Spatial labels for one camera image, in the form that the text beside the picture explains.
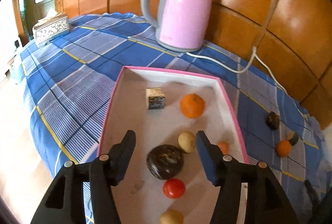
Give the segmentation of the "pink rimmed white tray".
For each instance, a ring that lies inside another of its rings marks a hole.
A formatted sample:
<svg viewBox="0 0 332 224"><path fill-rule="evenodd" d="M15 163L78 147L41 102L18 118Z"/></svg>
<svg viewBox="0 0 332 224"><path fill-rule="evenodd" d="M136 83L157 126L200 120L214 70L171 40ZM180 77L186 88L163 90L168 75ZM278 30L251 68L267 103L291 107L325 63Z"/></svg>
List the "pink rimmed white tray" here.
<svg viewBox="0 0 332 224"><path fill-rule="evenodd" d="M99 154L127 131L136 145L124 179L111 192L121 223L159 223L177 211L184 223L209 223L219 188L206 178L195 145L203 131L212 144L247 162L231 101L220 79L149 67L124 67L104 121Z"/></svg>

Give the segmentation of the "large orange mandarin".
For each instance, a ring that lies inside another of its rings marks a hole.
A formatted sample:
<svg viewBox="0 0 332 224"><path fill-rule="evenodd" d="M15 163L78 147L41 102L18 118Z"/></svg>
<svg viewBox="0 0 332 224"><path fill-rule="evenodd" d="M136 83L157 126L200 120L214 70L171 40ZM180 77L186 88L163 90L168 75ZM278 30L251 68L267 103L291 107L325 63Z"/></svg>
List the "large orange mandarin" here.
<svg viewBox="0 0 332 224"><path fill-rule="evenodd" d="M288 140L282 140L280 141L276 148L275 151L279 157L287 157L292 150L292 145Z"/></svg>

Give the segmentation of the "dark brown ridged fruit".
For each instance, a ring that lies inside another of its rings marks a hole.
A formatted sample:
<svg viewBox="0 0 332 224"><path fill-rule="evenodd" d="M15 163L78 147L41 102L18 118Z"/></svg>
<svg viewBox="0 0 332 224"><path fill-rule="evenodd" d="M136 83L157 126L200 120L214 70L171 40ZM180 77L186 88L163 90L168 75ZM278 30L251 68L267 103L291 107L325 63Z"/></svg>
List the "dark brown ridged fruit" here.
<svg viewBox="0 0 332 224"><path fill-rule="evenodd" d="M277 130L279 128L280 125L280 116L271 111L268 116L266 117L266 125L271 129L271 130Z"/></svg>

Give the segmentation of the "dark brown round fruit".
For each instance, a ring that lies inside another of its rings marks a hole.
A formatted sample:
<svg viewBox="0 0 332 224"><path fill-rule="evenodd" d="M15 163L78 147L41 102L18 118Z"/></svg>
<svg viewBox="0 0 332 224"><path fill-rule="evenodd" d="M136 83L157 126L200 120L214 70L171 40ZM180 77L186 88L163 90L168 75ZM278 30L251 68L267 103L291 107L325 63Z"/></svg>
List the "dark brown round fruit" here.
<svg viewBox="0 0 332 224"><path fill-rule="evenodd" d="M148 153L146 164L151 174L157 179L169 180L182 171L184 166L183 152L173 145L159 145Z"/></svg>

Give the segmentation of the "small red tomato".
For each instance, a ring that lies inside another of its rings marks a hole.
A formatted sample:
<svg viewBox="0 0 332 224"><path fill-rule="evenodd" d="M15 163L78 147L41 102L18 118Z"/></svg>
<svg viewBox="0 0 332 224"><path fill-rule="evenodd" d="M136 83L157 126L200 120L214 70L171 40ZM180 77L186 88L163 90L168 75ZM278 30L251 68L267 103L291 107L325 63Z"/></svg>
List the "small red tomato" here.
<svg viewBox="0 0 332 224"><path fill-rule="evenodd" d="M163 193L167 198L181 198L185 191L185 184L180 179L169 179L163 184Z"/></svg>

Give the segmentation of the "pink electric kettle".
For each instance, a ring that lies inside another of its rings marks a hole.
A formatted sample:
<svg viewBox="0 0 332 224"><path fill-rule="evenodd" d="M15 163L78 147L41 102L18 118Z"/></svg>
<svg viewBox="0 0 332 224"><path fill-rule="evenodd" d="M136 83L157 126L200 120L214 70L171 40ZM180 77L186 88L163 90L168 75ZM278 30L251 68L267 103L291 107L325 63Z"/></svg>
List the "pink electric kettle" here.
<svg viewBox="0 0 332 224"><path fill-rule="evenodd" d="M203 39L212 0L160 0L157 18L150 12L150 0L140 0L141 11L155 28L155 39L164 48L176 52L196 52Z"/></svg>

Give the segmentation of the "ornate silver tissue box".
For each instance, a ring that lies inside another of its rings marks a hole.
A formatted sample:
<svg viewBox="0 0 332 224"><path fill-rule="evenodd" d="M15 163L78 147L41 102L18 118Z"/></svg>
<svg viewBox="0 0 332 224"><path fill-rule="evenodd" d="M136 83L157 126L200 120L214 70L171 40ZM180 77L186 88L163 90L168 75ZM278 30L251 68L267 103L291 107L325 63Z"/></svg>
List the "ornate silver tissue box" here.
<svg viewBox="0 0 332 224"><path fill-rule="evenodd" d="M68 15L63 12L47 15L33 26L32 32L35 44L40 48L50 40L70 32Z"/></svg>

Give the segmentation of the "small orange carrot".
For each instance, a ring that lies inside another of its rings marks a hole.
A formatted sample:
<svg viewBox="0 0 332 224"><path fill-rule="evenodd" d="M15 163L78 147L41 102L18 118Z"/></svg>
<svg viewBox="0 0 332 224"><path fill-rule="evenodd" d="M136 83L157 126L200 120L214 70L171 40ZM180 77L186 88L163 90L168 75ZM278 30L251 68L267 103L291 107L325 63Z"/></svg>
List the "small orange carrot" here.
<svg viewBox="0 0 332 224"><path fill-rule="evenodd" d="M226 142L219 142L217 146L220 148L223 154L229 154L229 144Z"/></svg>

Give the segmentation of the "blue plaid tablecloth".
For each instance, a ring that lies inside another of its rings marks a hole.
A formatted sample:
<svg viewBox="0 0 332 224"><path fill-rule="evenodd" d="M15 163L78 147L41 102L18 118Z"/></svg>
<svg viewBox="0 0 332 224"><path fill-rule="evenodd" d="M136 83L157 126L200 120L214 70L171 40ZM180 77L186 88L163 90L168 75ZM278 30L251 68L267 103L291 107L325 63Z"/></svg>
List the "blue plaid tablecloth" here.
<svg viewBox="0 0 332 224"><path fill-rule="evenodd" d="M154 30L133 13L83 15L69 21L72 31L38 48L29 42L15 59L15 77L24 88L30 131L42 161L55 175L67 160L92 160L102 133L116 79L124 66L157 67L219 77L232 102L250 163L265 161L284 188L299 219L311 214L304 188L309 180L319 199L331 173L317 120L255 67L212 43L195 57L157 45ZM266 125L273 111L277 130ZM298 143L287 157L277 144L295 131Z"/></svg>

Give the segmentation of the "right gripper seen afar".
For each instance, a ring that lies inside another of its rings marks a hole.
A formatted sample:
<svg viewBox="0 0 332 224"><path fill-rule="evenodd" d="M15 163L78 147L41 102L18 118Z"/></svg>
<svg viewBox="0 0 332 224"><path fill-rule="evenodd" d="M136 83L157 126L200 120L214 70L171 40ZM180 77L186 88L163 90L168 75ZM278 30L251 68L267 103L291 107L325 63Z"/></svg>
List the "right gripper seen afar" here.
<svg viewBox="0 0 332 224"><path fill-rule="evenodd" d="M319 200L317 192L312 187L309 180L304 181L307 194L312 203L312 216L308 223L328 223L332 224L332 193L331 188L325 195L322 201Z"/></svg>

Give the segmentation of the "dark cut fruit piece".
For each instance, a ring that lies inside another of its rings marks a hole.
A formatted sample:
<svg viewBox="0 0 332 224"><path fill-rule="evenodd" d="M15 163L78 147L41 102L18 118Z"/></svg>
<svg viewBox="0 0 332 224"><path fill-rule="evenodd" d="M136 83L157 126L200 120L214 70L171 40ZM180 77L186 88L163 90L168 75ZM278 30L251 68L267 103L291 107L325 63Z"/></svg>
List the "dark cut fruit piece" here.
<svg viewBox="0 0 332 224"><path fill-rule="evenodd" d="M291 133L288 133L286 136L286 140L290 143L290 145L293 147L295 146L299 141L299 136L295 131L292 131Z"/></svg>

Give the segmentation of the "tan small round fruit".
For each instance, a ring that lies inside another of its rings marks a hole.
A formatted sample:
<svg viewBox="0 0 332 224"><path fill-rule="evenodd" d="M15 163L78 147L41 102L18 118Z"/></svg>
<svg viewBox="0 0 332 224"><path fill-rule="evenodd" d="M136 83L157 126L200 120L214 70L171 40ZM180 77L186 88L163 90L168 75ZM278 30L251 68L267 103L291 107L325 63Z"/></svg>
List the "tan small round fruit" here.
<svg viewBox="0 0 332 224"><path fill-rule="evenodd" d="M184 216L181 212L173 209L168 209L161 216L160 224L183 224Z"/></svg>

